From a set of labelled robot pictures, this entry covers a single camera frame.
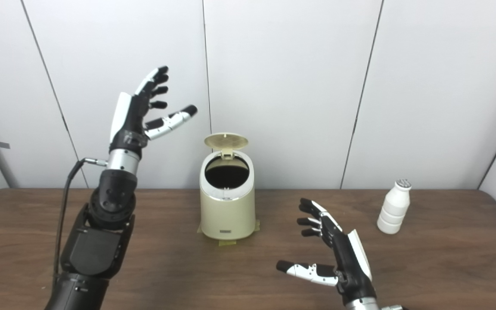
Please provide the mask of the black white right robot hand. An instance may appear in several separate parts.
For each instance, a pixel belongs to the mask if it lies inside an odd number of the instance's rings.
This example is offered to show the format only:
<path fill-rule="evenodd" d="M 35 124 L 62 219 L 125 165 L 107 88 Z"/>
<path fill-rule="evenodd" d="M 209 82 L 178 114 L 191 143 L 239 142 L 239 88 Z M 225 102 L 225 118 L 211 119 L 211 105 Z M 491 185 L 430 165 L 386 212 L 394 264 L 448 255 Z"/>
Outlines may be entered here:
<path fill-rule="evenodd" d="M 377 310 L 372 273 L 357 231 L 343 232 L 328 210 L 313 200 L 301 198 L 299 210 L 311 214 L 297 219 L 297 224 L 308 226 L 301 235 L 321 238 L 332 249 L 336 263 L 330 266 L 279 260 L 276 269 L 314 284 L 336 287 L 346 309 Z"/>

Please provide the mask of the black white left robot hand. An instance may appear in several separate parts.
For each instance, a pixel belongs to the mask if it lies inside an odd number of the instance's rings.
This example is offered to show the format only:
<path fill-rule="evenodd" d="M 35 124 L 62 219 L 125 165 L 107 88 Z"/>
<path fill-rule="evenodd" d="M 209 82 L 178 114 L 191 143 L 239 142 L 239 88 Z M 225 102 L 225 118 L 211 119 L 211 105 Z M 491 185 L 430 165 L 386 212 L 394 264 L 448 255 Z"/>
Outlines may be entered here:
<path fill-rule="evenodd" d="M 142 149 L 149 141 L 171 133 L 197 114 L 198 108 L 189 105 L 161 118 L 144 121 L 150 109 L 167 108 L 167 102 L 153 101 L 153 98 L 169 90 L 164 86 L 169 79 L 167 73 L 168 67 L 165 65 L 155 68 L 143 79 L 134 94 L 120 93 L 112 120 L 109 152 L 122 149 L 142 157 Z"/>

